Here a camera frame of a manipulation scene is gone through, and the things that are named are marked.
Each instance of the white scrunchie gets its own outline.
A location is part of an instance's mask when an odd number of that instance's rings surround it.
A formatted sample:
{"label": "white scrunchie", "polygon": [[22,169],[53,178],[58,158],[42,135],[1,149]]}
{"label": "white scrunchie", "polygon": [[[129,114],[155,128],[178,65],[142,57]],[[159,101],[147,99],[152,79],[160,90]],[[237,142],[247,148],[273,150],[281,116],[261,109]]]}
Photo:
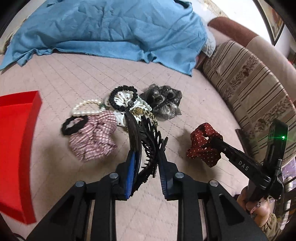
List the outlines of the white scrunchie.
{"label": "white scrunchie", "polygon": [[[110,107],[110,110],[113,111],[114,115],[116,116],[116,120],[117,120],[117,125],[118,126],[123,126],[125,127],[126,126],[126,120],[124,118],[124,112],[120,112],[118,110],[115,110],[109,103],[109,96],[105,99],[105,105]],[[117,105],[119,106],[125,106],[127,107],[128,106],[128,102],[132,99],[133,97],[133,92],[132,91],[119,91],[115,97],[114,97],[114,101]],[[147,104],[146,101],[142,100],[139,96],[138,98],[136,99],[135,103],[134,103],[134,106],[131,108],[134,109],[136,107],[140,107],[142,109],[145,109],[145,110],[149,110],[149,111],[152,111],[152,108],[150,107],[150,105]],[[137,122],[141,121],[141,116],[140,115],[134,115],[135,119]]]}

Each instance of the metal screw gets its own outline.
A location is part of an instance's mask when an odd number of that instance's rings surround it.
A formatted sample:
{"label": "metal screw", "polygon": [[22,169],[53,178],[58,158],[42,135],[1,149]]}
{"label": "metal screw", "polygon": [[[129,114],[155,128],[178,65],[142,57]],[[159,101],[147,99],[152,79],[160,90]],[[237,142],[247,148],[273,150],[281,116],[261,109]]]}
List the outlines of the metal screw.
{"label": "metal screw", "polygon": [[84,186],[84,181],[78,181],[75,183],[75,186],[78,187],[78,188],[81,188]]}
{"label": "metal screw", "polygon": [[212,187],[216,187],[216,186],[218,186],[218,182],[216,181],[216,180],[211,180],[210,181],[210,185],[212,186]]}
{"label": "metal screw", "polygon": [[176,178],[183,178],[184,177],[184,173],[182,173],[182,172],[176,172],[175,177]]}
{"label": "metal screw", "polygon": [[118,178],[118,174],[116,172],[112,172],[112,173],[110,173],[109,177],[111,179],[116,179],[116,178]]}

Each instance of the blue cloth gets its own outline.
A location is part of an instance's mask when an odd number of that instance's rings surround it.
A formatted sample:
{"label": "blue cloth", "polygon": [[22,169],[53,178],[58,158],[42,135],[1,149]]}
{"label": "blue cloth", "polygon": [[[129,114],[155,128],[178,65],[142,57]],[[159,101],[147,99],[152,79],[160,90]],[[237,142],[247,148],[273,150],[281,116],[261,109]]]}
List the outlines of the blue cloth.
{"label": "blue cloth", "polygon": [[20,27],[0,69],[61,52],[144,60],[191,75],[207,40],[201,18],[178,0],[47,0]]}

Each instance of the red box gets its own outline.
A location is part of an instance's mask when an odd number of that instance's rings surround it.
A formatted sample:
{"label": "red box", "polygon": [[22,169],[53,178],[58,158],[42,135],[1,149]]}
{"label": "red box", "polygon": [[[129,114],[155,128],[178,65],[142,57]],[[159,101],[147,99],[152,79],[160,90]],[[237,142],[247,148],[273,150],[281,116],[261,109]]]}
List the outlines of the red box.
{"label": "red box", "polygon": [[26,224],[36,222],[30,156],[41,104],[38,91],[0,96],[0,211]]}

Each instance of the pink checkered scrunchie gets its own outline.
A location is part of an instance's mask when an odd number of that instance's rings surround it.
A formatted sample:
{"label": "pink checkered scrunchie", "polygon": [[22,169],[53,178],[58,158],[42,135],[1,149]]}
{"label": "pink checkered scrunchie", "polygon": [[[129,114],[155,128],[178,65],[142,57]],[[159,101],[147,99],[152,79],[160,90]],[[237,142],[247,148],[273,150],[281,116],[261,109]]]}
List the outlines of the pink checkered scrunchie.
{"label": "pink checkered scrunchie", "polygon": [[116,117],[111,110],[88,116],[84,127],[70,136],[69,146],[80,161],[108,156],[117,148],[110,137],[116,130],[116,125]]}

